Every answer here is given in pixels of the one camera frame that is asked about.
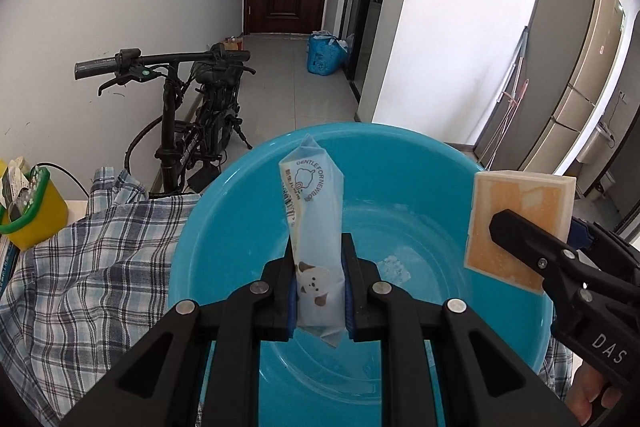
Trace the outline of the person's right hand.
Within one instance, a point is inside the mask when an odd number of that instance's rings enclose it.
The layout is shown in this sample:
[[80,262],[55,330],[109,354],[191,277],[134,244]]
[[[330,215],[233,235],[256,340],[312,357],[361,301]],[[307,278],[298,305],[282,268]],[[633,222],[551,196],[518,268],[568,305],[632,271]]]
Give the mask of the person's right hand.
[[593,403],[600,398],[602,407],[612,409],[620,401],[622,392],[611,387],[606,378],[586,362],[577,369],[565,404],[577,418],[579,425],[585,426],[590,420]]

